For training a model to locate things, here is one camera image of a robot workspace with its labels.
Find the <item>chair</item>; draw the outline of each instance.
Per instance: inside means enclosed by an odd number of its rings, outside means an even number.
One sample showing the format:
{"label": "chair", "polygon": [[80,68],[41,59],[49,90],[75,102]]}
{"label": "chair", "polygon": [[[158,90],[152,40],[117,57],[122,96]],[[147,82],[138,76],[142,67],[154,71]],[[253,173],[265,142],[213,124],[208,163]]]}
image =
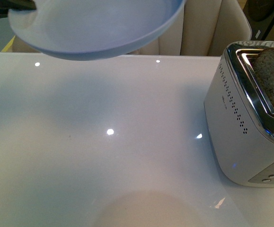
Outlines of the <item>chair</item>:
{"label": "chair", "polygon": [[251,38],[236,0],[187,0],[184,15],[139,54],[221,56],[232,42]]}
{"label": "chair", "polygon": [[232,42],[251,38],[251,27],[236,0],[187,0],[181,55],[221,56]]}

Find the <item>yellow object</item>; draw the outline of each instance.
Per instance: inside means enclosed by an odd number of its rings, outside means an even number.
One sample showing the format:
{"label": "yellow object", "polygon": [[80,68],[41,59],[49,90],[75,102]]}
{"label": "yellow object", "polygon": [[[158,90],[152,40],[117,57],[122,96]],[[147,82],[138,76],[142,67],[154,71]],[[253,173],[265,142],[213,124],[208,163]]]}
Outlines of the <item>yellow object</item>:
{"label": "yellow object", "polygon": [[1,52],[7,52],[9,48],[12,46],[14,39],[15,39],[15,36],[9,41],[8,44],[6,44],[6,46],[2,49]]}

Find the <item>toaster vent hole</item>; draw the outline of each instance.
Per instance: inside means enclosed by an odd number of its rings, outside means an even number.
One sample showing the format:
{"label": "toaster vent hole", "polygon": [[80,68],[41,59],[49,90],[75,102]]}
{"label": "toaster vent hole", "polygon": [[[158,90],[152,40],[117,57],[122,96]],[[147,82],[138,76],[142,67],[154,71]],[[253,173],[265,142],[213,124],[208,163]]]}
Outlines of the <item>toaster vent hole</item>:
{"label": "toaster vent hole", "polygon": [[234,101],[234,98],[233,98],[233,96],[231,94],[231,91],[230,91],[230,87],[227,84],[227,80],[226,80],[226,76],[224,75],[222,64],[219,65],[219,70],[220,70],[222,82],[224,84],[225,92],[227,93],[227,97],[229,98],[230,103],[231,103],[231,108],[232,108],[235,116],[237,117],[237,121],[240,124],[240,128],[243,129],[243,134],[247,134],[248,128],[245,127],[244,121],[242,120],[242,117],[239,114],[239,110],[236,107],[236,102]]}

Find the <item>stainless steel toaster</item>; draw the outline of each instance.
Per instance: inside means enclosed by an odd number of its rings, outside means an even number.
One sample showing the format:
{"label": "stainless steel toaster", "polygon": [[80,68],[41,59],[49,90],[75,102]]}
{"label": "stainless steel toaster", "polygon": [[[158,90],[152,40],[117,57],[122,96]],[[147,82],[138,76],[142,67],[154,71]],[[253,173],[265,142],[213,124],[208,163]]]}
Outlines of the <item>stainless steel toaster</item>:
{"label": "stainless steel toaster", "polygon": [[274,108],[257,82],[252,63],[271,41],[229,45],[204,101],[214,152],[233,182],[274,187]]}

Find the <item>white countertop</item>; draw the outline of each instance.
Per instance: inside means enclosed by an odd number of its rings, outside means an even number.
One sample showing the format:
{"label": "white countertop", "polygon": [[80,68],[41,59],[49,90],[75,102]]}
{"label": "white countertop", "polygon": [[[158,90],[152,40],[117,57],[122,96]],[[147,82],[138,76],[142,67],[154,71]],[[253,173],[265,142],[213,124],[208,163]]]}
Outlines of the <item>white countertop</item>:
{"label": "white countertop", "polygon": [[0,53],[0,227],[274,226],[274,188],[214,158],[219,60]]}

